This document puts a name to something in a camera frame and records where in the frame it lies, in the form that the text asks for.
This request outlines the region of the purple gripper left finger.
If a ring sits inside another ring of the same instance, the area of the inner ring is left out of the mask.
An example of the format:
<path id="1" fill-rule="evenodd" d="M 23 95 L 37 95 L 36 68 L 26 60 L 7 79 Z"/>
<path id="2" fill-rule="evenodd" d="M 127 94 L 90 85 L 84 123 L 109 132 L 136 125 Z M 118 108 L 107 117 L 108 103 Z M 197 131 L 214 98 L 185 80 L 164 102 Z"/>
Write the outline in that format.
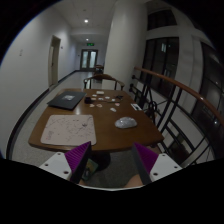
<path id="1" fill-rule="evenodd" d="M 40 168 L 78 184 L 85 170 L 90 154 L 91 143 L 86 142 L 66 153 L 55 153 L 45 161 Z"/>

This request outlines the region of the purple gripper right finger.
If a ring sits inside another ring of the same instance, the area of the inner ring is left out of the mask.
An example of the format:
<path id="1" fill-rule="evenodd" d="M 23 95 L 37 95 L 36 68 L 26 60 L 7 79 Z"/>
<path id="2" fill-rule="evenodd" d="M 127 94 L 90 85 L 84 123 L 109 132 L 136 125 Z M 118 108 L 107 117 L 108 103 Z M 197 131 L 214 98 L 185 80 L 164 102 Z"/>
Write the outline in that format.
<path id="1" fill-rule="evenodd" d="M 139 143 L 133 144 L 132 153 L 144 185 L 181 170 L 181 167 L 166 153 L 156 154 Z"/>

